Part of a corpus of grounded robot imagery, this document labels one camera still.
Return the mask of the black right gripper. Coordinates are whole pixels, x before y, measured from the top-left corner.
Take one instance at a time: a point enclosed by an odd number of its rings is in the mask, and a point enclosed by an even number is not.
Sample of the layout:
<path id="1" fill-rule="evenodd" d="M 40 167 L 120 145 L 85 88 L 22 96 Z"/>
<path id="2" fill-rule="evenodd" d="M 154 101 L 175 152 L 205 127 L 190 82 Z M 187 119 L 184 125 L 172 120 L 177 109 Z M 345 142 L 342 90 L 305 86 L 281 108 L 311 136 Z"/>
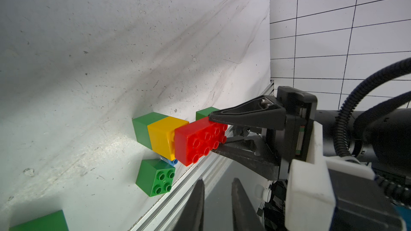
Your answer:
<path id="1" fill-rule="evenodd" d="M 214 111 L 209 120 L 267 130 L 260 136 L 227 138 L 212 152 L 232 159 L 260 176 L 287 180 L 292 160 L 306 161 L 317 107 L 317 97 L 289 86 L 277 95 L 262 95 L 236 107 Z"/>

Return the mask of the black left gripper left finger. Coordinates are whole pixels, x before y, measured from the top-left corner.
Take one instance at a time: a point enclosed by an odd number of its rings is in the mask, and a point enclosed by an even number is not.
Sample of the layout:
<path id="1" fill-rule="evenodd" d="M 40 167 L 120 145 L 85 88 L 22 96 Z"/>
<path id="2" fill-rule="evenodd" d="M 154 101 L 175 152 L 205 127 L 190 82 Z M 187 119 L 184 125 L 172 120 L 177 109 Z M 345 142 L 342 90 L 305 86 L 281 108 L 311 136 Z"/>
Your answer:
<path id="1" fill-rule="evenodd" d="M 203 231 L 204 224 L 204 182 L 198 180 L 176 223 L 174 231 Z"/>

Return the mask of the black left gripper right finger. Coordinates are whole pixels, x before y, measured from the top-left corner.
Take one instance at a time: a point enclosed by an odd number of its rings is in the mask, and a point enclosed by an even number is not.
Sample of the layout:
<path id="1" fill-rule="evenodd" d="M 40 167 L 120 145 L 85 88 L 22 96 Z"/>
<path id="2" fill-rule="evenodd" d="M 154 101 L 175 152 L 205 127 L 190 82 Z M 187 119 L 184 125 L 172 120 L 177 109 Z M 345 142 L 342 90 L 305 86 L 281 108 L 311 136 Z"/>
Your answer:
<path id="1" fill-rule="evenodd" d="M 264 227 L 238 178 L 233 180 L 231 197 L 233 230 L 264 231 Z"/>

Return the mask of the green lego brick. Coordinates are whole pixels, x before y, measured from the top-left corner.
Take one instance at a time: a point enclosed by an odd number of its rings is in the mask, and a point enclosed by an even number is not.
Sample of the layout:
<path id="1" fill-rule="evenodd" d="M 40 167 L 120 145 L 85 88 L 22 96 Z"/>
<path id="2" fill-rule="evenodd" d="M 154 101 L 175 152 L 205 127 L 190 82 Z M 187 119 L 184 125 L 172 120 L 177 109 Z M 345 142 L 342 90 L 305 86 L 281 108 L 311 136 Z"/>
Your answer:
<path id="1" fill-rule="evenodd" d="M 161 159 L 142 160 L 136 185 L 149 197 L 171 191 L 176 168 Z"/>
<path id="2" fill-rule="evenodd" d="M 69 231 L 63 210 L 10 227 L 9 231 Z"/>
<path id="3" fill-rule="evenodd" d="M 168 116 L 157 112 L 151 112 L 132 119 L 132 124 L 137 141 L 148 149 L 152 150 L 148 126 L 166 117 Z"/>
<path id="4" fill-rule="evenodd" d="M 199 111 L 196 112 L 195 120 L 198 121 L 198 120 L 201 120 L 203 118 L 206 118 L 206 117 L 209 116 L 210 113 L 212 113 L 214 111 L 219 111 L 219 109 L 214 108 L 214 107 L 208 107 L 208 108 L 199 110 Z"/>

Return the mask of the red lego brick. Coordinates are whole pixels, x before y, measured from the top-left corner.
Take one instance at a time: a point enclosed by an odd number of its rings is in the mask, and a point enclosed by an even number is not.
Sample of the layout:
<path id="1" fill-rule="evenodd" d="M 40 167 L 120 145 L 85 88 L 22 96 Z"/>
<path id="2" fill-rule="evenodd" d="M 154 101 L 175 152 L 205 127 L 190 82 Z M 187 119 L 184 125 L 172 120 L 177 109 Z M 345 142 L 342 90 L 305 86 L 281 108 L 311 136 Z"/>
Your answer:
<path id="1" fill-rule="evenodd" d="M 176 159 L 185 166 L 197 163 L 227 141 L 227 129 L 227 124 L 215 123 L 208 117 L 175 129 Z"/>

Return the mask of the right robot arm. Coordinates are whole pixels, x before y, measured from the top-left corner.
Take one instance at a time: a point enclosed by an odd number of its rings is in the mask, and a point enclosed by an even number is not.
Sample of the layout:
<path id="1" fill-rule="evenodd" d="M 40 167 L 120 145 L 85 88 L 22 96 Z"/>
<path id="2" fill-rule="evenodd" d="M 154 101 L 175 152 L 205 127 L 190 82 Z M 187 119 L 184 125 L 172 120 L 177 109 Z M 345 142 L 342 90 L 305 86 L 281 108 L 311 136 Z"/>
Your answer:
<path id="1" fill-rule="evenodd" d="M 338 111 L 332 112 L 327 118 L 328 139 L 338 157 L 355 162 L 363 147 L 370 146 L 379 162 L 410 169 L 411 111 L 403 105 L 411 100 L 411 94 L 403 93 L 364 112 L 356 110 L 370 92 L 410 72 L 410 59 L 377 71 L 354 88 Z M 296 127 L 303 125 L 304 133 L 308 134 L 314 122 L 325 119 L 316 105 L 314 95 L 280 86 L 276 96 L 260 96 L 233 108 L 214 111 L 209 119 L 219 124 L 266 129 L 277 154 L 286 160 L 304 159 L 308 143 L 297 141 Z"/>

